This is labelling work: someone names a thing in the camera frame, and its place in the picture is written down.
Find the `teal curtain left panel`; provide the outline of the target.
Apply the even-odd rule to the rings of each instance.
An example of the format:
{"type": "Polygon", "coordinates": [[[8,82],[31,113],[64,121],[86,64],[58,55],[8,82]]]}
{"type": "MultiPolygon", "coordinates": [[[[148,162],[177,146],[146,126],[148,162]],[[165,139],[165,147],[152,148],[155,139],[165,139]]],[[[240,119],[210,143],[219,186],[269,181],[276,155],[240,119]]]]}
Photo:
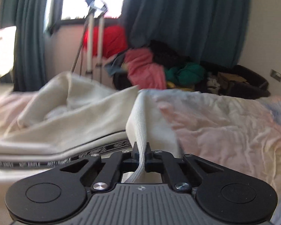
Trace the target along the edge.
{"type": "Polygon", "coordinates": [[[14,91],[34,92],[46,84],[44,16],[47,0],[2,0],[0,29],[16,26],[14,91]]]}

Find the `white garment steamer stand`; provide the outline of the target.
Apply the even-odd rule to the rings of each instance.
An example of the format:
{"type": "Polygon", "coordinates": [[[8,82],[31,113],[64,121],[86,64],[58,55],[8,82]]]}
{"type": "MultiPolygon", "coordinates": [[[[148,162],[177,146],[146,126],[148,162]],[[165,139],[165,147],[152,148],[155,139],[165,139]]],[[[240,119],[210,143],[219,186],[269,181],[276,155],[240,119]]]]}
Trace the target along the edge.
{"type": "Polygon", "coordinates": [[[78,60],[83,65],[83,48],[86,48],[86,76],[94,79],[95,69],[99,69],[99,82],[103,80],[103,36],[104,36],[104,15],[108,11],[107,4],[102,0],[85,0],[88,5],[88,13],[85,17],[83,35],[80,40],[78,52],[75,56],[70,72],[75,71],[78,60]]]}

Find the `wall power socket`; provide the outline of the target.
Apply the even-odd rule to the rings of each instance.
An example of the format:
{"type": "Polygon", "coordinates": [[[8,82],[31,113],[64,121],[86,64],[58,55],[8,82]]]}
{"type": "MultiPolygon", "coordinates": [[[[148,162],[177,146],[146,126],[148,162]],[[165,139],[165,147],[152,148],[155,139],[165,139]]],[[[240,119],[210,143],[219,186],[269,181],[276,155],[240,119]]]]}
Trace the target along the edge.
{"type": "Polygon", "coordinates": [[[270,76],[275,80],[277,80],[278,82],[281,82],[281,74],[279,72],[271,69],[270,76]]]}

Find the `pink garment on pile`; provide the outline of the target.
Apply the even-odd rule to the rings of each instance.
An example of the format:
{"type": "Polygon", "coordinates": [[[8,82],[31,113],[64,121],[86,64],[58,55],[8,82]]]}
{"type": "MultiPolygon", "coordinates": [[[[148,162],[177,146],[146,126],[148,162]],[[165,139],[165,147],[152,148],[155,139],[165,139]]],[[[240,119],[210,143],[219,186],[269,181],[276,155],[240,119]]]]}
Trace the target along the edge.
{"type": "Polygon", "coordinates": [[[125,53],[124,64],[127,77],[139,89],[166,89],[164,67],[153,61],[149,48],[129,49],[125,53]]]}

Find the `black garment on pile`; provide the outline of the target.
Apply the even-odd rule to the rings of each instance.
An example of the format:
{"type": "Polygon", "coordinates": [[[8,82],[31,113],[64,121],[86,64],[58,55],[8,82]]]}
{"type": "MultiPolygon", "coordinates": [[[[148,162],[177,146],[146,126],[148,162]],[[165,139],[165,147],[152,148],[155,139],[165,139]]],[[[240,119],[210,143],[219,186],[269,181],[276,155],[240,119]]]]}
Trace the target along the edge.
{"type": "Polygon", "coordinates": [[[166,43],[151,40],[149,49],[153,55],[153,62],[164,66],[166,69],[178,68],[183,69],[186,67],[197,67],[204,71],[204,68],[195,63],[190,57],[178,54],[173,48],[169,47],[166,43]]]}

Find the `teal curtain right panel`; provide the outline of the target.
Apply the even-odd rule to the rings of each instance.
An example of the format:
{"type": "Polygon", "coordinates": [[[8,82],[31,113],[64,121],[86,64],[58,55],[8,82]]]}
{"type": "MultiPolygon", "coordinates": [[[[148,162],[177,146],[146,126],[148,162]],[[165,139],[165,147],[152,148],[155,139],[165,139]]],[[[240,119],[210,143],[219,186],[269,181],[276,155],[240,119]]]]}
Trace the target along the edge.
{"type": "Polygon", "coordinates": [[[250,0],[124,0],[121,24],[128,44],[166,43],[195,62],[238,63],[250,0]]]}

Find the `black and white chair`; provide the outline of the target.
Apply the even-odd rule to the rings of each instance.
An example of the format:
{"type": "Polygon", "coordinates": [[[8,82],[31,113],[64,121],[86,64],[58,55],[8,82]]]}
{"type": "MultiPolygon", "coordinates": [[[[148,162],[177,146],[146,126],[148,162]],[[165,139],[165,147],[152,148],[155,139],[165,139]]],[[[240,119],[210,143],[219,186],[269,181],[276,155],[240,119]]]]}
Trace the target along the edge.
{"type": "Polygon", "coordinates": [[[16,26],[0,29],[0,78],[12,71],[16,26]]]}

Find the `pastel floral bed cover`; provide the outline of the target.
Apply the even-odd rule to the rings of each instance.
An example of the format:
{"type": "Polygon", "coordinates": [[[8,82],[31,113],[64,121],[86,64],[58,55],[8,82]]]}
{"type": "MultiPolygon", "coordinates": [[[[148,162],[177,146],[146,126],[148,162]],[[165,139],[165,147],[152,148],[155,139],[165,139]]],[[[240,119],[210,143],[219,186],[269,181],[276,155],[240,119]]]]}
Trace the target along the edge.
{"type": "Polygon", "coordinates": [[[235,97],[161,90],[158,109],[185,153],[266,181],[278,194],[281,224],[281,97],[235,97]]]}

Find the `black open suitcase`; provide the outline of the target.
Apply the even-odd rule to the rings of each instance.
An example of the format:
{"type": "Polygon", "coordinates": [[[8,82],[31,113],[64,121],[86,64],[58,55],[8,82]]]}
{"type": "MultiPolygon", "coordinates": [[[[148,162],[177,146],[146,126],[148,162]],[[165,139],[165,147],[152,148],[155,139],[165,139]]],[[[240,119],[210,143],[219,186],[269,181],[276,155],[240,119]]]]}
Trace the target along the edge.
{"type": "Polygon", "coordinates": [[[228,68],[209,62],[200,65],[205,70],[204,79],[195,86],[200,92],[250,100],[271,95],[268,81],[244,66],[228,68]]]}

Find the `white zip-up jacket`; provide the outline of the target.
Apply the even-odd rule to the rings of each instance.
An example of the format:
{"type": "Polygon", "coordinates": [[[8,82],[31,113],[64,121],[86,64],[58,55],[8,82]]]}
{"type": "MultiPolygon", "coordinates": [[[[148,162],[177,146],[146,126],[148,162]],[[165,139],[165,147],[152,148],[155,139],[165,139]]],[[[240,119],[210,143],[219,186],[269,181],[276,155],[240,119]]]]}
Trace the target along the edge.
{"type": "Polygon", "coordinates": [[[0,182],[14,182],[91,151],[136,145],[180,156],[177,137],[158,109],[160,90],[121,91],[69,72],[36,92],[0,99],[0,182]]]}

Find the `green garment on pile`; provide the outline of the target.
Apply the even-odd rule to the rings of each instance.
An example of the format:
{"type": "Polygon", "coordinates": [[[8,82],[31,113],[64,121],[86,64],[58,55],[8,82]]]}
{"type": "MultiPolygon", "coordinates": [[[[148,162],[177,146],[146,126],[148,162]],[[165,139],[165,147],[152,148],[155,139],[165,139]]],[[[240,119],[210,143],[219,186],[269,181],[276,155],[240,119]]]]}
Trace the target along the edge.
{"type": "Polygon", "coordinates": [[[196,63],[187,63],[184,67],[172,67],[170,69],[165,68],[165,78],[175,85],[182,87],[189,87],[197,84],[204,79],[204,68],[196,63]]]}

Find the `teal curtain panel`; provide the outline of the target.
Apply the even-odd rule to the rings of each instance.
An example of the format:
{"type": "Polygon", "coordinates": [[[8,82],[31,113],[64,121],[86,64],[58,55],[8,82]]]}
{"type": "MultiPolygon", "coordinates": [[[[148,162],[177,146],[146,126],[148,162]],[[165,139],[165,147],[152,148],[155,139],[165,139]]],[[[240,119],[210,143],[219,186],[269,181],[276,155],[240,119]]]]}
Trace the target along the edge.
{"type": "Polygon", "coordinates": [[[16,26],[14,91],[34,92],[46,84],[44,16],[47,0],[2,0],[0,29],[16,26]]]}
{"type": "Polygon", "coordinates": [[[128,44],[166,43],[195,62],[238,63],[250,0],[124,0],[121,24],[128,44]]]}

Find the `red bag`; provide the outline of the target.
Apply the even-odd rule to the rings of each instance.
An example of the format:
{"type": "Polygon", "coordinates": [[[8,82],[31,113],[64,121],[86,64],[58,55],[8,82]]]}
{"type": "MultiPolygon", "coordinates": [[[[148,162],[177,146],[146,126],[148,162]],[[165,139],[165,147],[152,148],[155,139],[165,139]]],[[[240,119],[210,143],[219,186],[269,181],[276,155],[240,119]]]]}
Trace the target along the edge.
{"type": "MultiPolygon", "coordinates": [[[[87,51],[88,29],[83,38],[83,50],[87,51]]],[[[98,49],[98,26],[93,29],[93,56],[97,56],[98,49]]],[[[128,49],[125,29],[119,25],[108,26],[103,31],[103,51],[102,57],[110,58],[128,49]]]]}

